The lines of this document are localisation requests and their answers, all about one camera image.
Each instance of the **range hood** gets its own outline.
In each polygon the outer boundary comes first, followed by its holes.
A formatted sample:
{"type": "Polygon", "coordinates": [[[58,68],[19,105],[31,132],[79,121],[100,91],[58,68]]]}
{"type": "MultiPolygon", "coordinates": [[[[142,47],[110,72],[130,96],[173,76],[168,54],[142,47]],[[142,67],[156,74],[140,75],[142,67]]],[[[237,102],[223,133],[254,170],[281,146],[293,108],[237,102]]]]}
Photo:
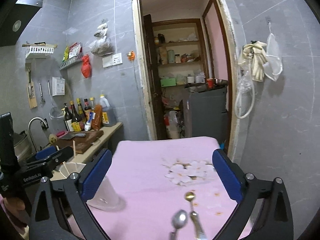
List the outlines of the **range hood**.
{"type": "Polygon", "coordinates": [[[43,0],[18,0],[0,27],[0,47],[17,43],[33,16],[42,8],[43,0]]]}

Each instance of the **green box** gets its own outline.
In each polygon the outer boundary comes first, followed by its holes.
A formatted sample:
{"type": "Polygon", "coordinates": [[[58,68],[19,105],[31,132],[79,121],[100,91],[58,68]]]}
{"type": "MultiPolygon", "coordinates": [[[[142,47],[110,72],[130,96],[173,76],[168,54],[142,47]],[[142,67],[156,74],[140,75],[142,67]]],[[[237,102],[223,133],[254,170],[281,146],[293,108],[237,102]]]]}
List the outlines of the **green box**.
{"type": "Polygon", "coordinates": [[[172,87],[176,85],[176,79],[175,78],[166,78],[166,79],[161,79],[161,86],[162,87],[172,87]]]}

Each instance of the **blue gripper pad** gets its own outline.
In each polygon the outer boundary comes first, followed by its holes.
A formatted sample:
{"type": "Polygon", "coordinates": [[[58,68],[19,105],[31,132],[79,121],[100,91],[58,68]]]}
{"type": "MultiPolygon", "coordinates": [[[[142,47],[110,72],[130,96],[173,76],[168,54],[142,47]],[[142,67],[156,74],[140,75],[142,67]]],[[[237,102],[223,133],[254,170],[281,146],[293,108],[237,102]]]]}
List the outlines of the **blue gripper pad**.
{"type": "Polygon", "coordinates": [[[84,202],[92,199],[96,194],[104,176],[111,166],[112,153],[110,152],[110,150],[102,149],[96,158],[99,158],[97,162],[96,160],[93,160],[92,163],[88,163],[84,167],[85,169],[90,168],[90,165],[94,165],[94,167],[91,168],[91,171],[86,175],[84,181],[82,182],[82,190],[80,190],[80,195],[84,202]]]}
{"type": "Polygon", "coordinates": [[[243,198],[241,192],[241,183],[219,151],[221,150],[215,150],[212,154],[213,166],[217,171],[226,191],[228,192],[229,197],[239,204],[243,198]]]}
{"type": "Polygon", "coordinates": [[[48,147],[46,149],[43,149],[40,152],[37,152],[36,156],[35,156],[35,159],[37,161],[42,160],[42,159],[50,156],[51,154],[54,154],[56,151],[57,151],[57,149],[55,148],[55,146],[50,146],[50,147],[48,147]]]}

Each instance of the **ceiling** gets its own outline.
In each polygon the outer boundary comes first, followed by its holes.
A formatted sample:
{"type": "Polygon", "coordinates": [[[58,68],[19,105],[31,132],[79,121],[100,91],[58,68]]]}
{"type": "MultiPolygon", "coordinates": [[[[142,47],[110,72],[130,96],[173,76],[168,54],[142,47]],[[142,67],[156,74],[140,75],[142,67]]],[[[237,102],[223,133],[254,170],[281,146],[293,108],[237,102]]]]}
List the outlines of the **ceiling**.
{"type": "Polygon", "coordinates": [[[141,0],[141,2],[143,14],[146,14],[172,8],[201,9],[208,0],[141,0]]]}

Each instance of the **wooden cutting board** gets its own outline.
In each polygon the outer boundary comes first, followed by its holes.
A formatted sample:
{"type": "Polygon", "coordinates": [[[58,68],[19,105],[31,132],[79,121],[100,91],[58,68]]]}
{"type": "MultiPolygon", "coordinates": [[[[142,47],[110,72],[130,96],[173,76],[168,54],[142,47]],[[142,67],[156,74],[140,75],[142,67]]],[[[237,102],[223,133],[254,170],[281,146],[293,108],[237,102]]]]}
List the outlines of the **wooden cutting board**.
{"type": "Polygon", "coordinates": [[[76,133],[85,133],[85,137],[74,137],[71,140],[63,140],[63,139],[58,139],[53,146],[58,146],[60,149],[67,147],[67,146],[72,146],[72,141],[76,142],[76,153],[84,154],[84,152],[89,149],[91,146],[91,143],[95,142],[98,140],[102,135],[103,131],[81,131],[81,132],[70,132],[71,134],[76,134],[76,133]]]}

